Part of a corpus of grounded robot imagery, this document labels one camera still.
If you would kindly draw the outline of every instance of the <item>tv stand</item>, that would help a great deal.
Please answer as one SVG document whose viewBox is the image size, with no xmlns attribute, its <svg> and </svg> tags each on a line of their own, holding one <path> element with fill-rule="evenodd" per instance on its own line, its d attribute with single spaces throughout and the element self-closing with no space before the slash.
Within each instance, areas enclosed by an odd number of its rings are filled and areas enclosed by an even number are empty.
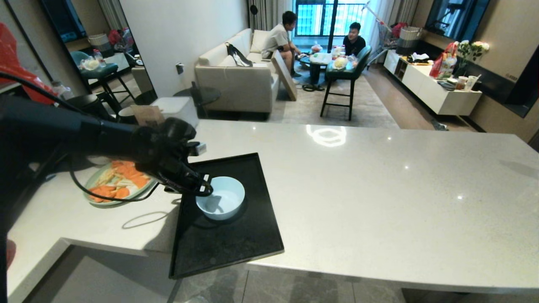
<svg viewBox="0 0 539 303">
<path fill-rule="evenodd" d="M 439 115 L 468 116 L 482 95 L 479 91 L 446 91 L 429 76 L 432 65 L 409 64 L 395 50 L 388 51 L 384 67 Z"/>
</svg>

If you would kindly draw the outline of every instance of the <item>black tray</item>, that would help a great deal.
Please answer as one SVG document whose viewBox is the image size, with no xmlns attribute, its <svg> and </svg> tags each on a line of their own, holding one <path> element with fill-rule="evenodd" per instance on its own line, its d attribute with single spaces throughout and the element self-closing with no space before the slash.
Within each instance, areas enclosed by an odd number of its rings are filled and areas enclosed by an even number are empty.
<svg viewBox="0 0 539 303">
<path fill-rule="evenodd" d="M 284 251 L 258 154 L 192 164 L 211 177 L 229 176 L 245 188 L 239 212 L 225 221 L 204 216 L 193 195 L 183 195 L 169 277 L 179 279 Z"/>
</svg>

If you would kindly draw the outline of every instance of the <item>cup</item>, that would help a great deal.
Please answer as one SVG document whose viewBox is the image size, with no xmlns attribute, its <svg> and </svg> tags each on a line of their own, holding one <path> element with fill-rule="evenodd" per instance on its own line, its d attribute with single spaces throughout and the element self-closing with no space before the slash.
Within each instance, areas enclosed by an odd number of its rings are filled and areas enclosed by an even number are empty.
<svg viewBox="0 0 539 303">
<path fill-rule="evenodd" d="M 455 87 L 455 89 L 463 89 L 467 81 L 468 81 L 468 77 L 460 76 L 459 80 L 457 81 L 457 86 Z"/>
<path fill-rule="evenodd" d="M 464 91 L 465 92 L 469 92 L 472 90 L 472 87 L 475 85 L 475 83 L 477 82 L 477 76 L 469 76 L 468 77 L 468 80 L 466 81 L 466 85 L 464 86 Z"/>
<path fill-rule="evenodd" d="M 125 124 L 138 124 L 135 118 L 135 113 L 133 112 L 133 109 L 131 107 L 126 107 L 122 109 L 118 116 L 120 116 L 120 123 Z"/>
</svg>

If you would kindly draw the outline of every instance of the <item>black bag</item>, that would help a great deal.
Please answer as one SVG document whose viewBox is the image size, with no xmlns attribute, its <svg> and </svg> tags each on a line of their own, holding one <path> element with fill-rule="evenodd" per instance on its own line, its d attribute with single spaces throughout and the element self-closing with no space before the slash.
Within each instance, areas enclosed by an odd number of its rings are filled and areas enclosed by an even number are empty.
<svg viewBox="0 0 539 303">
<path fill-rule="evenodd" d="M 234 45 L 228 42 L 226 42 L 225 45 L 226 45 L 226 51 L 229 53 L 229 55 L 232 56 L 237 66 L 253 67 L 253 63 L 247 60 L 247 58 L 245 58 L 245 56 L 237 48 L 234 47 Z"/>
</svg>

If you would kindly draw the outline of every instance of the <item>man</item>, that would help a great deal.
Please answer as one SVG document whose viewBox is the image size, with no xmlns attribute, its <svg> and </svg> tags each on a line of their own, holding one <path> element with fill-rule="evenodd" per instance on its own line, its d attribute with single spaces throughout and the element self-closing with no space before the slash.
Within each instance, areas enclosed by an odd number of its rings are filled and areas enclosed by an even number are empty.
<svg viewBox="0 0 539 303">
<path fill-rule="evenodd" d="M 277 24 L 277 26 L 269 32 L 266 41 L 264 42 L 264 49 L 262 50 L 262 58 L 264 59 L 270 59 L 273 53 L 278 51 L 293 77 L 301 76 L 294 71 L 295 55 L 300 54 L 301 51 L 294 45 L 294 43 L 292 43 L 292 41 L 290 41 L 288 32 L 296 27 L 297 19 L 298 17 L 296 14 L 291 11 L 283 13 L 282 23 Z"/>
<path fill-rule="evenodd" d="M 344 36 L 344 40 L 342 41 L 346 56 L 351 54 L 357 56 L 365 47 L 365 39 L 360 37 L 360 29 L 361 25 L 358 22 L 350 24 L 348 36 Z"/>
</svg>

